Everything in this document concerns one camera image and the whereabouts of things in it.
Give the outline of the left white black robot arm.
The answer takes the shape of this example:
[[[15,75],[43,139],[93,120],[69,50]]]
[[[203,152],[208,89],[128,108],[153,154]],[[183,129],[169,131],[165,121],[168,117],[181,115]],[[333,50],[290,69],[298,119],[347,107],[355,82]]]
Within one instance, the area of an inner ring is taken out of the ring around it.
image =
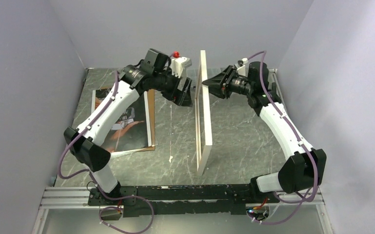
[[[177,106],[191,106],[192,80],[185,70],[191,59],[177,53],[167,55],[149,49],[136,65],[127,65],[114,72],[114,85],[98,108],[78,127],[68,127],[63,135],[67,146],[62,157],[70,152],[85,166],[99,190],[101,199],[109,205],[119,201],[119,181],[113,175],[109,161],[111,154],[102,148],[111,127],[125,110],[149,90],[157,90]]]

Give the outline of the white wooden picture frame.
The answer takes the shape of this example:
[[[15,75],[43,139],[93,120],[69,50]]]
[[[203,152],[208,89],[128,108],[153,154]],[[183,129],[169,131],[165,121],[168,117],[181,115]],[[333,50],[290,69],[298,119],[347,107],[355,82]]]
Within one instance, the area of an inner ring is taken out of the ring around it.
[[[196,128],[197,175],[203,175],[213,146],[209,89],[202,82],[208,79],[206,51],[200,51],[196,92],[194,97]]]

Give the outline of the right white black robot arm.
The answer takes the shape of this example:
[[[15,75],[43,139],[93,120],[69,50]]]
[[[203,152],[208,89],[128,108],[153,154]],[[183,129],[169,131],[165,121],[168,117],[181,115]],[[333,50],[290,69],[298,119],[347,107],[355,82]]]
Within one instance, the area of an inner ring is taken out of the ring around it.
[[[249,197],[261,202],[268,193],[297,193],[312,189],[311,196],[302,201],[313,200],[324,174],[327,156],[299,132],[285,111],[277,93],[276,84],[269,82],[266,63],[251,62],[244,75],[241,67],[229,65],[219,74],[202,82],[210,94],[228,99],[236,93],[247,97],[248,105],[270,128],[285,156],[285,163],[277,173],[251,179]]]

